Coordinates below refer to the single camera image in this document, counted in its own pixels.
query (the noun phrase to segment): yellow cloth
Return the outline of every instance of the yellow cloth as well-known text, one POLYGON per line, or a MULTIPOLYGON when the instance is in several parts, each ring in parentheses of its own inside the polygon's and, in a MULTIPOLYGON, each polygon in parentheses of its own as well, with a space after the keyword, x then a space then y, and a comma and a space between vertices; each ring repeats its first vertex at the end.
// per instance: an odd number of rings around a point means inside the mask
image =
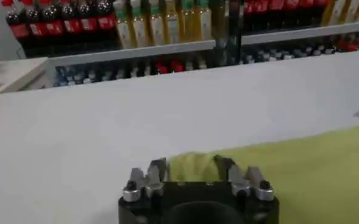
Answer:
POLYGON ((218 180, 213 156, 245 169, 261 168, 280 199, 281 224, 359 223, 359 127, 319 136, 212 153, 187 153, 170 161, 173 181, 218 180))

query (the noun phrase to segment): white tabletop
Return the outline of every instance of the white tabletop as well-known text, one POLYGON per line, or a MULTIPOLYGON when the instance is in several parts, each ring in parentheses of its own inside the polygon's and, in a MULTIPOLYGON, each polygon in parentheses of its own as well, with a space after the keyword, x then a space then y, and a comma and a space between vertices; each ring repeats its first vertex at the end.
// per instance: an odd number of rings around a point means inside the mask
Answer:
POLYGON ((0 95, 0 223, 117 223, 131 167, 359 125, 359 52, 0 95))
POLYGON ((0 61, 0 93, 18 91, 40 75, 48 58, 0 61))

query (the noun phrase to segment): red label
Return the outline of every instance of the red label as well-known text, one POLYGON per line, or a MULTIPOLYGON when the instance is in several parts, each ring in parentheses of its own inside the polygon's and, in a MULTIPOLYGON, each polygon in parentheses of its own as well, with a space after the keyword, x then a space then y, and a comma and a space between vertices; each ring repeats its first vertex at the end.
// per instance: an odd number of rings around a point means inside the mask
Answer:
POLYGON ((45 24, 43 23, 32 23, 30 28, 35 36, 45 36, 48 34, 45 24))
POLYGON ((46 28, 48 29, 50 35, 61 35, 64 32, 64 27, 60 20, 46 23, 46 28))
POLYGON ((16 38, 29 36, 29 31, 25 24, 10 26, 10 28, 16 38))
POLYGON ((313 0, 300 0, 299 5, 304 8, 309 8, 313 6, 313 0))
POLYGON ((83 30, 93 31, 98 28, 98 22, 96 18, 82 19, 83 30))
POLYGON ((292 9, 296 9, 298 6, 299 6, 299 0, 285 0, 285 5, 283 7, 292 10, 292 9))
POLYGON ((116 23, 116 18, 114 17, 114 15, 103 16, 98 18, 98 22, 101 29, 107 30, 114 27, 116 23))
POLYGON ((260 13, 267 11, 268 1, 267 0, 257 0, 254 2, 254 12, 260 13))
POLYGON ((313 4, 315 6, 326 6, 328 4, 328 0, 314 0, 313 4))
POLYGON ((82 31, 82 23, 78 19, 64 20, 64 24, 69 33, 79 33, 82 31))
POLYGON ((269 9, 270 10, 281 10, 283 7, 283 0, 270 0, 269 9))
POLYGON ((254 1, 246 1, 244 3, 244 13, 251 14, 254 11, 254 1))

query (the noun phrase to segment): soda bottle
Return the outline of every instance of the soda bottle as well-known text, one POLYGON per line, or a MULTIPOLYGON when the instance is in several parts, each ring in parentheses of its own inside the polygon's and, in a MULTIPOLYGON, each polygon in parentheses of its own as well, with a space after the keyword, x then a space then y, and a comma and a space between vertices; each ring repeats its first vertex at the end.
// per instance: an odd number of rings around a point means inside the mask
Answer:
POLYGON ((323 12, 327 7, 328 0, 314 0, 312 9, 312 25, 320 26, 323 12))
POLYGON ((299 0, 285 0, 283 4, 284 28, 292 29, 297 26, 297 8, 299 6, 299 0))
POLYGON ((60 9, 51 0, 40 0, 40 3, 43 8, 41 12, 43 21, 53 44, 62 45, 66 39, 64 38, 65 28, 60 9))
POLYGON ((254 31, 259 32, 268 28, 268 20, 266 17, 268 8, 268 0, 255 0, 253 11, 252 27, 254 31))
POLYGON ((33 4, 33 0, 22 0, 22 3, 24 4, 26 22, 35 39, 36 52, 40 55, 45 55, 47 52, 43 47, 49 46, 51 43, 40 9, 33 4))
POLYGON ((27 27, 23 13, 19 14, 13 0, 3 0, 2 6, 6 10, 6 22, 9 25, 14 37, 20 42, 24 49, 31 48, 32 35, 27 27))
POLYGON ((312 23, 312 7, 313 0, 299 0, 299 8, 297 10, 298 26, 307 27, 312 23))
POLYGON ((82 41, 82 23, 77 11, 77 5, 71 0, 61 0, 62 18, 69 37, 75 42, 82 41))
POLYGON ((254 12, 254 1, 253 0, 245 0, 244 1, 244 13, 243 13, 243 33, 251 33, 252 23, 253 23, 253 15, 254 12))
POLYGON ((268 10, 268 19, 269 19, 269 28, 270 29, 281 29, 283 27, 283 1, 284 0, 270 0, 269 1, 269 10, 268 10))
POLYGON ((84 37, 86 42, 91 48, 99 47, 97 40, 99 40, 100 37, 94 2, 90 0, 80 0, 77 9, 80 20, 82 21, 83 30, 85 31, 84 37))
POLYGON ((116 18, 114 16, 113 4, 110 0, 100 0, 97 4, 98 24, 101 28, 101 35, 105 42, 105 48, 114 49, 118 39, 115 29, 116 18))

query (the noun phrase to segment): metal shelf edge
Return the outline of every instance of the metal shelf edge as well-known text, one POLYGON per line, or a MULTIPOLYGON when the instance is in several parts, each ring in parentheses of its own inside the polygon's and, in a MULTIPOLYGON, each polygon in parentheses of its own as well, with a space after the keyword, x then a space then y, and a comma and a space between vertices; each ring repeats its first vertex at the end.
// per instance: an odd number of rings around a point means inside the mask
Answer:
POLYGON ((70 55, 64 57, 53 57, 49 61, 54 66, 77 65, 93 63, 97 61, 120 60, 136 57, 147 57, 163 54, 174 54, 181 52, 203 51, 213 49, 216 46, 215 40, 197 41, 181 44, 169 44, 153 47, 142 47, 135 49, 124 49, 118 51, 107 51, 90 54, 70 55))
POLYGON ((359 32, 359 22, 335 26, 316 27, 300 30, 289 30, 274 33, 263 33, 241 37, 241 45, 270 43, 285 40, 297 40, 303 38, 336 35, 349 32, 359 32))

